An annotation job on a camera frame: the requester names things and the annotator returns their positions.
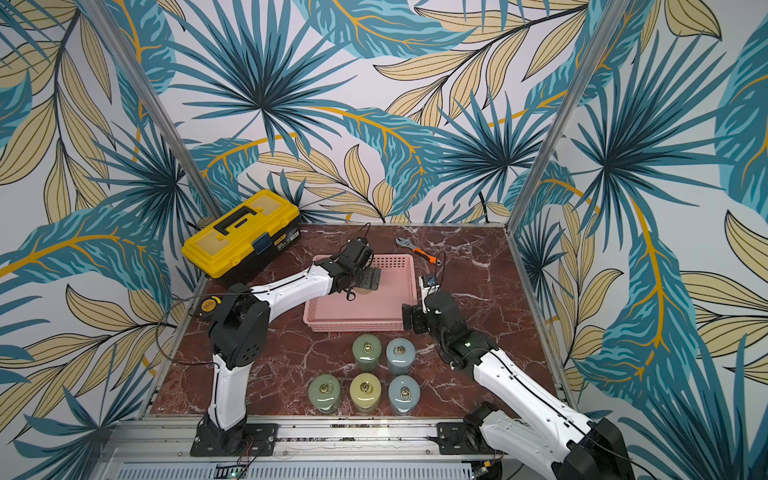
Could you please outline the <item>blue canister front row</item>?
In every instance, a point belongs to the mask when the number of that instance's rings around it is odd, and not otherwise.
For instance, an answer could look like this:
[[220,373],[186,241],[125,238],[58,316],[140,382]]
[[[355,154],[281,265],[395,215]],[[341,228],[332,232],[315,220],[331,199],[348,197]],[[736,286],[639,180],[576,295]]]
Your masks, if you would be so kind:
[[388,399],[398,415],[410,415],[420,401],[420,386],[408,375],[395,377],[388,387]]

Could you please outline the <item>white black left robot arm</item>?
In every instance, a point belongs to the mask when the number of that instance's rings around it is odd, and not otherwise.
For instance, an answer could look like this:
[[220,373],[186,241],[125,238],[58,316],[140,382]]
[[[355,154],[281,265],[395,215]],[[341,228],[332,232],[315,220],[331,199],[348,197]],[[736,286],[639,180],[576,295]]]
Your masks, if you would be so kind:
[[212,400],[203,424],[222,439],[236,437],[246,421],[245,397],[252,363],[266,343],[270,323],[310,300],[344,292],[349,301],[360,284],[378,288],[372,253],[346,254],[313,262],[307,269],[266,285],[232,286],[201,302],[210,322],[214,363]]

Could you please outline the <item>green canister front row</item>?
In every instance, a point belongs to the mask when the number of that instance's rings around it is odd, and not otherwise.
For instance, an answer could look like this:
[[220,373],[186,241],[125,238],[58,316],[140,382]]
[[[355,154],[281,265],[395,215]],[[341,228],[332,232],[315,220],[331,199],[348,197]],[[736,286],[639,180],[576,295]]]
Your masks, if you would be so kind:
[[341,383],[329,373],[321,374],[310,382],[308,398],[312,406],[321,414],[333,414],[341,405]]

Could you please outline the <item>green canister back row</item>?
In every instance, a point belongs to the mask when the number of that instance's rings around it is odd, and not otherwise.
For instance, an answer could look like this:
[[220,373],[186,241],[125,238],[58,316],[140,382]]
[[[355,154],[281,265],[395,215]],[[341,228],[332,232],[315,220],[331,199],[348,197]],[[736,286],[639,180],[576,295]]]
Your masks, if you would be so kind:
[[352,353],[355,363],[362,372],[374,372],[380,364],[382,344],[379,338],[373,334],[358,336],[352,345]]

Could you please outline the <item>yellow-green canister front row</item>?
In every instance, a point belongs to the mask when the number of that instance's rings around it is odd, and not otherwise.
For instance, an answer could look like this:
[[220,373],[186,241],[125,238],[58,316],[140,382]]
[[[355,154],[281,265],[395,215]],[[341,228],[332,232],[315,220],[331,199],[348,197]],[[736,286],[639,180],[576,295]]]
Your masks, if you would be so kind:
[[361,413],[374,412],[381,400],[382,386],[373,373],[361,373],[351,382],[350,397],[354,407]]

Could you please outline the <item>green canister row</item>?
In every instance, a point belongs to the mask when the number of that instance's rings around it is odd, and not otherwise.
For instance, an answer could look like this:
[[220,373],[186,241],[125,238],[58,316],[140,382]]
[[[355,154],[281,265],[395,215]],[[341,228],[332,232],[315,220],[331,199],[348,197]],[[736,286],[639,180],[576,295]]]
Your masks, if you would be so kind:
[[379,338],[373,334],[358,336],[352,345],[352,353],[355,363],[362,372],[374,372],[380,364],[382,344]]
[[310,382],[308,398],[312,406],[321,414],[333,414],[341,405],[341,383],[329,373],[321,374]]

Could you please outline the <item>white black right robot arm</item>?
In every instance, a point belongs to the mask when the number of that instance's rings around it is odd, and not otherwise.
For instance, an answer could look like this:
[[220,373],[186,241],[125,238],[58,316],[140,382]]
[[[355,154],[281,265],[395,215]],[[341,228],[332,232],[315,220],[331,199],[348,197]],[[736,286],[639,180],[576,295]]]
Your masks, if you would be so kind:
[[447,291],[420,306],[402,306],[403,328],[429,334],[440,358],[492,392],[518,416],[495,407],[466,419],[485,445],[509,454],[545,479],[633,479],[623,434],[608,419],[593,421],[550,394],[493,339],[468,326]]

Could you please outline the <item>blue canister back row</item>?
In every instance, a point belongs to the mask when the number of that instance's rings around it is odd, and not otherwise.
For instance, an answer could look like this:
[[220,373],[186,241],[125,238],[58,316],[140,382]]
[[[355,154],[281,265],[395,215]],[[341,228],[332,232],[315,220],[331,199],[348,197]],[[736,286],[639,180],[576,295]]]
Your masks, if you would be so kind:
[[393,375],[407,375],[415,357],[416,349],[406,338],[394,338],[387,344],[387,368]]

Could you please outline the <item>blue canister row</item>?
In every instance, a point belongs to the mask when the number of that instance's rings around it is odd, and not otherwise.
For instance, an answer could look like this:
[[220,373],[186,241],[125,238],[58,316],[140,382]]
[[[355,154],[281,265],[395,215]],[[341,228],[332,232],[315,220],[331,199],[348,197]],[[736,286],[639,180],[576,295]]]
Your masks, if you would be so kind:
[[388,399],[398,415],[410,415],[420,401],[420,386],[408,375],[395,377],[388,387]]
[[406,338],[394,338],[387,344],[387,368],[393,375],[407,375],[415,357],[416,349]]

